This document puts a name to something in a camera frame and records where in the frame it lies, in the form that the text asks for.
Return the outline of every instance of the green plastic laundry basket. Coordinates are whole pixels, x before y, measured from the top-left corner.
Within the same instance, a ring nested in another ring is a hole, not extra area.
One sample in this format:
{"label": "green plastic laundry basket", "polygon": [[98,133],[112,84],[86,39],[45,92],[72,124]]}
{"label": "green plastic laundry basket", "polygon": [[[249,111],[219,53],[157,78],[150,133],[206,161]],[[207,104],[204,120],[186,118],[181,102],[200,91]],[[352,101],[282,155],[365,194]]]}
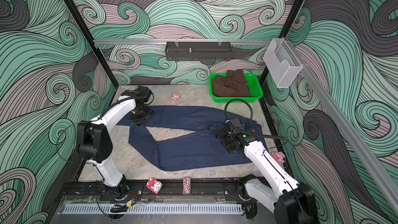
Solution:
{"label": "green plastic laundry basket", "polygon": [[251,97],[217,97],[213,94],[213,88],[211,82],[216,77],[216,75],[220,75],[222,77],[226,77],[226,73],[212,73],[209,76],[209,87],[210,87],[210,95],[213,97],[214,101],[217,103],[227,103],[232,99],[242,99],[247,103],[252,103],[256,101],[256,99],[260,99],[263,96],[263,90],[261,89],[260,82],[258,82],[257,77],[252,73],[244,73],[246,81],[248,82],[248,86],[250,89]]}

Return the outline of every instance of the patterned wallpaper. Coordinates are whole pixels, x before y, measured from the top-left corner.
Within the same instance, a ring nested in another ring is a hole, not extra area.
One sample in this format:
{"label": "patterned wallpaper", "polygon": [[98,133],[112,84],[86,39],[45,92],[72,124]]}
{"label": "patterned wallpaper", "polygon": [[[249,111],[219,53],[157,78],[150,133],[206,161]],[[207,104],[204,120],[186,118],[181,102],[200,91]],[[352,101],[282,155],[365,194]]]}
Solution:
{"label": "patterned wallpaper", "polygon": [[[398,182],[398,0],[305,0],[288,38]],[[387,224],[398,217],[299,74],[267,77],[266,101],[294,177],[316,192],[321,223]]]}
{"label": "patterned wallpaper", "polygon": [[[272,39],[294,0],[74,0],[94,38]],[[207,84],[211,73],[260,76],[267,47],[235,46],[229,62],[166,61],[165,46],[103,45],[118,82]]]}
{"label": "patterned wallpaper", "polygon": [[0,0],[1,223],[46,220],[82,161],[73,124],[114,91],[62,0]]}

